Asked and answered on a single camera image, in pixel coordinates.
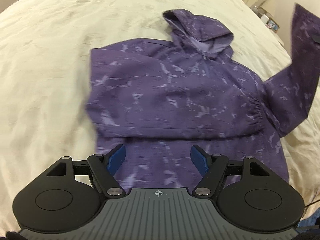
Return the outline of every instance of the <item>bed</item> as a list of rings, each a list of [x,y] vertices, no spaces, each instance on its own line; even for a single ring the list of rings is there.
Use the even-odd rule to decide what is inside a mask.
[[[161,13],[173,8],[220,20],[235,35],[233,59],[263,80],[290,63],[241,0],[19,0],[0,14],[0,235],[19,230],[11,205],[31,180],[62,156],[94,154],[84,109],[90,50],[138,37],[170,40]],[[306,204],[320,199],[319,110],[317,93],[309,118],[282,139],[290,184]]]

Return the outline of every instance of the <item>picture frame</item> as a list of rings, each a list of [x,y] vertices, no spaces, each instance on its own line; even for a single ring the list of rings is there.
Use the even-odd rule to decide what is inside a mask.
[[[278,23],[276,23],[276,21],[272,18],[269,18],[268,22],[266,23],[266,26],[273,30],[274,33],[277,33],[278,30],[280,29],[280,26]]]

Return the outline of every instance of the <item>bed sheet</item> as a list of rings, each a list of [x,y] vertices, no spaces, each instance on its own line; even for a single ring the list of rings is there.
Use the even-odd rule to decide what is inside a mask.
[[[241,0],[20,0],[0,14],[0,235],[19,229],[12,201],[39,173],[62,156],[94,153],[84,109],[90,49],[138,37],[170,40],[161,13],[176,8],[220,20],[235,35],[233,59],[263,80],[290,63]],[[317,93],[310,117],[282,139],[290,183],[306,203],[320,198],[319,110]]]

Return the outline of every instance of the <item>gray ribbed plate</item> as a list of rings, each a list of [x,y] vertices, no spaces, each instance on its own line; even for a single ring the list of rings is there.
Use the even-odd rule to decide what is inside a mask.
[[[97,217],[79,229],[61,234],[24,229],[20,234],[29,240],[290,240],[297,232],[257,234],[237,228],[210,200],[194,198],[185,188],[134,188],[124,198],[108,200]]]

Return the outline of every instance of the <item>wrinkled fabric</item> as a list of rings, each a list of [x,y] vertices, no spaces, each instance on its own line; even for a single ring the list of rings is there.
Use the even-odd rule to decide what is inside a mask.
[[[92,50],[87,111],[97,152],[118,143],[127,156],[115,178],[130,187],[193,187],[198,144],[233,160],[252,155],[288,181],[280,137],[308,116],[319,78],[320,19],[297,5],[292,64],[262,82],[231,59],[221,22],[179,9],[163,14],[172,42],[134,39]]]

